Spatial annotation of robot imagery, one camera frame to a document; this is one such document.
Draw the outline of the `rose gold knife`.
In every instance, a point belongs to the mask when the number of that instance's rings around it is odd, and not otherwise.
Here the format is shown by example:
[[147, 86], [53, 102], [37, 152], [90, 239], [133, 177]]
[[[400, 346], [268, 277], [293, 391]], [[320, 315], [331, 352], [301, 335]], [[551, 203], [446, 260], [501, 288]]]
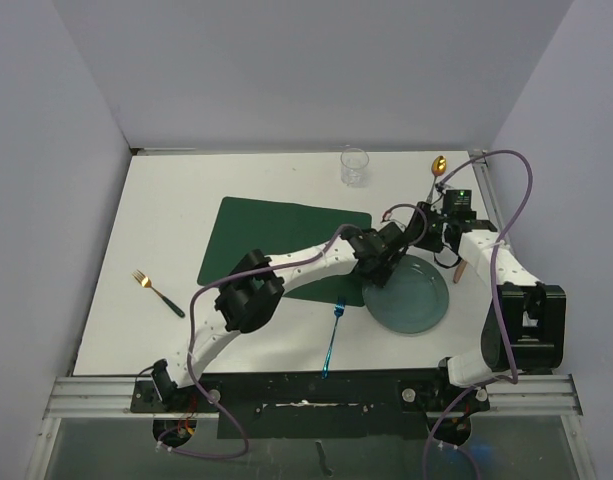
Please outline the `rose gold knife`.
[[454, 274], [453, 274], [453, 283], [454, 284], [458, 284], [459, 283], [459, 281], [461, 280], [461, 278], [462, 278], [462, 276], [464, 274], [466, 266], [467, 266], [467, 263], [464, 260], [462, 260], [457, 265], [457, 267], [455, 268]]

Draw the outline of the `teal ceramic plate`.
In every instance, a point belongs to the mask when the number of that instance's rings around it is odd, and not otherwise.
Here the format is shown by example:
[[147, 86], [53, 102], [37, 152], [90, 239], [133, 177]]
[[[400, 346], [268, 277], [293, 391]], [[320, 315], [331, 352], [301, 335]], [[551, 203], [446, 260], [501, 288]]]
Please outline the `teal ceramic plate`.
[[418, 335], [434, 328], [449, 308], [448, 286], [428, 261], [406, 255], [384, 287], [365, 282], [365, 306], [384, 328], [403, 335]]

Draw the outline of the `iridescent gold spoon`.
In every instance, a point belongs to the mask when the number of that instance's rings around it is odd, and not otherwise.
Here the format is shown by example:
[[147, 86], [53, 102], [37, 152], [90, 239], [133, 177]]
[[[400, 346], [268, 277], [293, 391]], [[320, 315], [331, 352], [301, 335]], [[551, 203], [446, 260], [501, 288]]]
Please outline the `iridescent gold spoon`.
[[444, 155], [439, 155], [433, 160], [431, 164], [431, 173], [433, 176], [433, 180], [432, 180], [431, 188], [428, 194], [428, 201], [432, 200], [433, 192], [435, 191], [435, 186], [437, 184], [437, 181], [440, 177], [442, 177], [445, 174], [446, 168], [447, 168], [447, 159]]

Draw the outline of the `blue metal fork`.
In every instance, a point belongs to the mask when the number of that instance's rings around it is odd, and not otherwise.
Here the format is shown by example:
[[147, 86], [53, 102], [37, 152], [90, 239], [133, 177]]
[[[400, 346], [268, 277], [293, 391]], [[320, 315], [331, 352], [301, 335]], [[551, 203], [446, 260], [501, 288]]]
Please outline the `blue metal fork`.
[[323, 364], [322, 371], [321, 371], [322, 379], [326, 379], [329, 376], [330, 362], [331, 362], [335, 337], [336, 337], [336, 333], [338, 329], [338, 324], [339, 324], [340, 318], [343, 316], [345, 312], [345, 308], [346, 308], [346, 299], [344, 297], [339, 297], [334, 307], [334, 311], [333, 311], [334, 323], [332, 327], [332, 332], [331, 332], [331, 337], [330, 337], [327, 353], [326, 353], [324, 364]]

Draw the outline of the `dark green placemat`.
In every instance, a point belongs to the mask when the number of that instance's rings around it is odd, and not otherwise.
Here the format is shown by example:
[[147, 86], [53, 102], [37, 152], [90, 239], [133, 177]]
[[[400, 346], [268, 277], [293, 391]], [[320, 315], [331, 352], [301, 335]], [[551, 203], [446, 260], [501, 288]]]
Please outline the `dark green placemat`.
[[197, 283], [201, 286], [230, 274], [250, 251], [285, 254], [330, 240], [342, 224], [372, 226], [366, 212], [303, 204], [225, 197], [206, 247]]

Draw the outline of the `gold fork with green handle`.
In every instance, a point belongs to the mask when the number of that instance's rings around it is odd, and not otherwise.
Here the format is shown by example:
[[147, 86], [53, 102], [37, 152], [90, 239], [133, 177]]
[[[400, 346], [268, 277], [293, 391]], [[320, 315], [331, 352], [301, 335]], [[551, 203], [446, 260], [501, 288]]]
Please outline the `gold fork with green handle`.
[[149, 289], [179, 318], [185, 318], [185, 312], [169, 297], [160, 292], [152, 283], [149, 276], [140, 270], [132, 272], [132, 277], [140, 284], [142, 288]]

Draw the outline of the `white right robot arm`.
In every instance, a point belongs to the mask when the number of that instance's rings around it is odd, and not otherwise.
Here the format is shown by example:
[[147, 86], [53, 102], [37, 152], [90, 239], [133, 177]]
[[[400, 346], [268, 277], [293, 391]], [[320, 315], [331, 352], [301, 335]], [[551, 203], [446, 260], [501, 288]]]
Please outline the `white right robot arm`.
[[471, 194], [447, 190], [440, 210], [420, 201], [407, 226], [416, 247], [433, 253], [450, 249], [491, 289], [480, 346], [449, 358], [448, 374], [431, 384], [432, 399], [445, 409], [464, 401], [467, 386], [556, 369], [564, 356], [564, 290], [543, 283], [520, 264], [496, 226], [477, 217]]

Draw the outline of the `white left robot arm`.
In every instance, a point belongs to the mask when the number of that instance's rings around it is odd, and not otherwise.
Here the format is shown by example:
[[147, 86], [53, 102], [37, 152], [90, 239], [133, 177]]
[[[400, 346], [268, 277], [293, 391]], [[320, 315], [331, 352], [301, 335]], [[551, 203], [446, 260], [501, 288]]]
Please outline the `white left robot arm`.
[[153, 365], [154, 399], [169, 411], [184, 407], [189, 386], [220, 352], [237, 336], [264, 327], [282, 297], [297, 288], [349, 274], [385, 286], [410, 243], [395, 224], [380, 230], [343, 224], [326, 243], [280, 255], [246, 254], [228, 276], [191, 298], [189, 341]]

